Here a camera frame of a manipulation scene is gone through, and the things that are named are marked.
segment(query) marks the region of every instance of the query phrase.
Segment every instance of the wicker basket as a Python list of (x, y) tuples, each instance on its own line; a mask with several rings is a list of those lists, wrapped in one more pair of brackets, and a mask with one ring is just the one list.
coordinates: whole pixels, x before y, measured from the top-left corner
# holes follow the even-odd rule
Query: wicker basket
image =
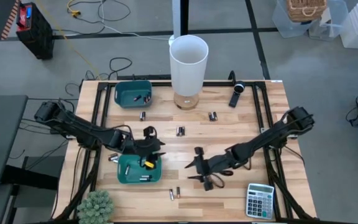
[(318, 19), (327, 8), (327, 0), (287, 0), (288, 16), (293, 22)]

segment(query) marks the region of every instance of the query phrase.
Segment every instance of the concrete floor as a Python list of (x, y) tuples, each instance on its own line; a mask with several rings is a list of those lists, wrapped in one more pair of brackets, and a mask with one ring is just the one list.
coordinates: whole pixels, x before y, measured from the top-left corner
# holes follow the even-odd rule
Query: concrete floor
[[(82, 32), (99, 29), (97, 25), (76, 21), (66, 14), (66, 1), (41, 2), (64, 29)], [(108, 22), (109, 26), (123, 32), (172, 30), (170, 1), (122, 2), (130, 7), (131, 15), (119, 22)], [(257, 26), (274, 27), (271, 17), (275, 1), (251, 2)], [(347, 1), (348, 8), (352, 9), (357, 2)], [(107, 1), (104, 8), (106, 17), (119, 17), (123, 13), (113, 2)], [(97, 4), (79, 9), (85, 18), (97, 19)], [(243, 0), (191, 0), (189, 25), (190, 29), (250, 28), (250, 20)], [(210, 49), (207, 79), (226, 79), (230, 70), (236, 71), (239, 78), (263, 79), (252, 33), (199, 36), (207, 41)], [(278, 32), (266, 32), (260, 33), (260, 39), (271, 79), (283, 80), (290, 105), (304, 106), (316, 120), (314, 129), (300, 138), (300, 146), (318, 216), (323, 220), (358, 223), (358, 192), (355, 193), (358, 190), (358, 128), (350, 127), (344, 119), (358, 95), (358, 50), (343, 48), (340, 38), (333, 42), (311, 40), (307, 36), (283, 39)], [(110, 58), (128, 57), (133, 65), (120, 75), (170, 73), (168, 44), (163, 40), (116, 37), (72, 42), (100, 72), (109, 71)], [(0, 42), (0, 95), (69, 98), (64, 90), (66, 83), (79, 83), (87, 70), (89, 66), (64, 40), (56, 40), (54, 58), (49, 61), (36, 60), (18, 41)], [(28, 103), (26, 118), (32, 118), (40, 102)], [(12, 156), (23, 149), (27, 156), (40, 156), (62, 140), (58, 136), (19, 131)], [(54, 155), (64, 154), (65, 149), (61, 149)], [(22, 162), (23, 157), (9, 161), (17, 166)], [(37, 208), (18, 209), (15, 223), (47, 220), (52, 203), (49, 200), (47, 204), (40, 204)]]

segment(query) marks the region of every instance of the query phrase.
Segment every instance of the wooden tabletop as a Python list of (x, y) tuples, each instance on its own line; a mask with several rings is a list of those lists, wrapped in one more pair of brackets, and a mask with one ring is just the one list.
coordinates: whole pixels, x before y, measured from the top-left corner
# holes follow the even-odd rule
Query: wooden tabletop
[[(91, 120), (96, 87), (98, 82), (84, 82), (76, 115)], [(273, 121), (279, 120), (289, 109), (282, 82), (266, 81), (268, 98), (272, 110)], [(251, 88), (241, 94), (236, 108), (228, 107), (232, 95), (232, 87), (204, 87), (200, 93), (200, 102), (193, 110), (178, 109), (173, 102), (171, 87), (153, 87), (153, 104), (143, 110), (124, 110), (115, 104), (113, 97), (109, 103), (106, 126), (120, 124), (129, 125), (136, 139), (143, 138), (142, 130), (149, 125), (158, 131), (158, 138), (167, 145), (162, 146), (163, 175), (156, 184), (123, 185), (117, 180), (117, 164), (108, 161), (111, 151), (103, 148), (98, 172), (97, 189), (107, 190), (114, 202), (112, 222), (248, 222), (258, 220), (246, 216), (246, 190), (249, 183), (268, 184), (262, 150), (256, 151), (252, 157), (252, 170), (239, 168), (231, 177), (223, 177), (225, 188), (204, 191), (201, 183), (187, 179), (196, 175), (195, 168), (184, 169), (194, 156), (194, 148), (204, 148), (204, 157), (210, 158), (223, 154), (224, 149), (249, 141), (259, 134), (254, 99)], [(259, 92), (264, 123), (267, 127), (266, 114), (263, 107), (262, 93)], [(99, 114), (103, 109), (104, 93), (102, 94)], [(146, 121), (139, 121), (139, 113), (146, 111)], [(215, 111), (218, 121), (210, 122), (208, 112)], [(176, 137), (177, 126), (185, 126), (186, 136)], [(300, 153), (298, 142), (289, 140), (288, 147)], [(55, 217), (59, 215), (70, 201), (71, 186), (76, 155), (76, 141), (68, 145), (66, 158), (60, 177), (59, 195)], [(76, 167), (74, 191), (80, 179), (83, 156)], [(296, 201), (311, 216), (315, 216), (313, 199), (299, 157), (283, 149), (282, 163), (287, 179), (287, 186)], [(176, 187), (181, 189), (180, 199), (170, 200), (169, 189), (176, 195)], [(285, 217), (282, 195), (276, 188), (282, 216)]]

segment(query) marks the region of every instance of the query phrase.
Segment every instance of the succulent plant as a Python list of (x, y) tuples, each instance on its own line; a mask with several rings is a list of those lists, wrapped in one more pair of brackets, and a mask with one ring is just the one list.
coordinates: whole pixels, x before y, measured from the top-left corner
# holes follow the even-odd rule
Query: succulent plant
[(113, 211), (112, 200), (105, 190), (96, 190), (88, 194), (77, 206), (79, 224), (106, 224)]

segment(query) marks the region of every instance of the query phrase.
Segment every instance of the green tray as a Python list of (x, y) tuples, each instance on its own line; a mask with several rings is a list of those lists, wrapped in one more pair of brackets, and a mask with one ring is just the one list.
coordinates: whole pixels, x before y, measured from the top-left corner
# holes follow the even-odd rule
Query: green tray
[(120, 82), (115, 88), (114, 101), (124, 109), (145, 108), (152, 104), (152, 97), (146, 104), (144, 103), (143, 97), (148, 93), (152, 94), (152, 84), (147, 80)]
[[(156, 183), (161, 179), (162, 175), (162, 160), (158, 157), (157, 167), (152, 170), (146, 170), (145, 167), (140, 167), (138, 161), (140, 157), (137, 155), (121, 155), (118, 159), (117, 178), (122, 184), (149, 184)], [(128, 175), (125, 175), (127, 166), (130, 165)], [(149, 182), (140, 181), (142, 175), (151, 175)]]

